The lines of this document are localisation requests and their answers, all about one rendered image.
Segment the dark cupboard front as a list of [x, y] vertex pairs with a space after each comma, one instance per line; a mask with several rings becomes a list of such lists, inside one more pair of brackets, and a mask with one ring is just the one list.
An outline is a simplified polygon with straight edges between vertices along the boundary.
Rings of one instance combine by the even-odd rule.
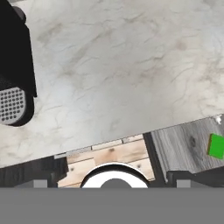
[[67, 159], [44, 157], [22, 164], [0, 168], [0, 187], [14, 187], [32, 180], [46, 180], [48, 187], [57, 187], [68, 173]]

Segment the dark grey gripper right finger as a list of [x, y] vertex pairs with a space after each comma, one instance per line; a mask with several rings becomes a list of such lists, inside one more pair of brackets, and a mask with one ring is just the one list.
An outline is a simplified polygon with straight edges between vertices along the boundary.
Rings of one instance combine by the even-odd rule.
[[168, 171], [167, 185], [175, 188], [203, 188], [210, 187], [209, 183], [189, 171]]

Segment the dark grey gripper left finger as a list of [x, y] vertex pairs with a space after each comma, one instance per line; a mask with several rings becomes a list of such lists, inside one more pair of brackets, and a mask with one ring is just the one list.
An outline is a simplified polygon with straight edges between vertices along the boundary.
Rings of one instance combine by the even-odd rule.
[[58, 182], [52, 177], [33, 179], [23, 184], [17, 185], [18, 188], [52, 188], [58, 187]]

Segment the black coffee machine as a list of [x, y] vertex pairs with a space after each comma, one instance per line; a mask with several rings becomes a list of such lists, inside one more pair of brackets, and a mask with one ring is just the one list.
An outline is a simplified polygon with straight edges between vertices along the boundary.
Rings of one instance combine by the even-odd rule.
[[20, 127], [34, 115], [37, 97], [32, 43], [25, 13], [0, 0], [0, 123]]

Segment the green sponge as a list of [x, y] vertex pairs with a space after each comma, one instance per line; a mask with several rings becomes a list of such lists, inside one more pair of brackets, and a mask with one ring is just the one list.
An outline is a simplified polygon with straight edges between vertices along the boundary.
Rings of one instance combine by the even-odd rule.
[[208, 141], [207, 154], [211, 157], [224, 158], [224, 136], [211, 134]]

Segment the white and black round thing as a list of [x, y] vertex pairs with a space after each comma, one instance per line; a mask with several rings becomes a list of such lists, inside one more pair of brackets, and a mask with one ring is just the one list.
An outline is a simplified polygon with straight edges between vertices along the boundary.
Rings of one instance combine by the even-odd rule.
[[80, 188], [148, 188], [147, 178], [129, 164], [109, 162], [97, 165], [82, 180]]

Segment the grey wooden cupboard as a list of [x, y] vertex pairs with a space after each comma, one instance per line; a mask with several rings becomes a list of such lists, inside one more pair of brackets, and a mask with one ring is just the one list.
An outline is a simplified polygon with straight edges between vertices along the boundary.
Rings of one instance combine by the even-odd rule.
[[198, 173], [224, 166], [224, 159], [207, 155], [211, 134], [224, 137], [224, 114], [144, 133], [155, 179], [165, 182], [168, 171]]

